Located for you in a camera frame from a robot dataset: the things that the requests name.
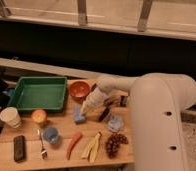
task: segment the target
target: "metal fork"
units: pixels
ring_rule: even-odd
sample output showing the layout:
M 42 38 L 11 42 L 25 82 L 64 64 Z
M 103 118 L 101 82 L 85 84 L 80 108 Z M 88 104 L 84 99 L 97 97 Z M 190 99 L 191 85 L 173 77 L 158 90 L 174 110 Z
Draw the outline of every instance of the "metal fork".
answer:
M 42 137 L 41 137 L 40 129 L 38 129 L 38 136 L 39 136 L 39 139 L 41 140 L 41 155 L 42 155 L 42 158 L 46 159 L 47 158 L 47 150 L 44 148 L 44 144 L 43 144 L 43 140 L 42 140 Z

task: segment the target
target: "paper cup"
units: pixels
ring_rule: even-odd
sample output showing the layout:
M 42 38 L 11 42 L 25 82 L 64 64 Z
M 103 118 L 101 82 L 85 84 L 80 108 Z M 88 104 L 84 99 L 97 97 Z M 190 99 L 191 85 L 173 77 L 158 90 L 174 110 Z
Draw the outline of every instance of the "paper cup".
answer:
M 18 110 L 14 107 L 7 107 L 0 113 L 1 121 L 5 122 L 12 128 L 17 128 L 21 125 L 21 118 Z

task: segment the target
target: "green tray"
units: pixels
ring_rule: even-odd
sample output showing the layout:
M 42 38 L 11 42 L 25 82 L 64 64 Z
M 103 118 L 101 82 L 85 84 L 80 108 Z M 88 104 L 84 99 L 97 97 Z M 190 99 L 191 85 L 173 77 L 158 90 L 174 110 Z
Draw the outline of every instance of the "green tray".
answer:
M 26 113 L 38 108 L 59 112 L 64 105 L 66 86 L 66 77 L 21 77 L 8 106 Z

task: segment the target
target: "sponge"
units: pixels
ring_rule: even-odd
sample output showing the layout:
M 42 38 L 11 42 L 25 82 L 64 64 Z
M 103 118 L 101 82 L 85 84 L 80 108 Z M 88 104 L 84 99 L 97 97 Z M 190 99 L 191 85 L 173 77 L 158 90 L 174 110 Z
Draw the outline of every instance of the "sponge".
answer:
M 81 109 L 80 105 L 75 105 L 73 109 L 73 116 L 76 124 L 81 124 L 86 122 L 86 117 L 83 116 L 83 114 L 81 114 L 80 109 Z

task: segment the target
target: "red chili pepper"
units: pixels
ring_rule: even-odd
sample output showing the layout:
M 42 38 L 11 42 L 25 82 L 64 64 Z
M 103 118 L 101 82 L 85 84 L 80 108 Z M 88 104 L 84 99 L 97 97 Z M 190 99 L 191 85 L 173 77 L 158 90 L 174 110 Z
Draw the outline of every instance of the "red chili pepper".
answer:
M 66 153 L 66 158 L 67 160 L 70 159 L 70 155 L 71 155 L 71 152 L 74 148 L 74 146 L 77 144 L 77 142 L 83 137 L 83 134 L 81 132 L 77 132 L 73 137 L 72 137 L 72 140 L 71 142 L 69 143 L 69 146 L 67 148 L 67 153 Z

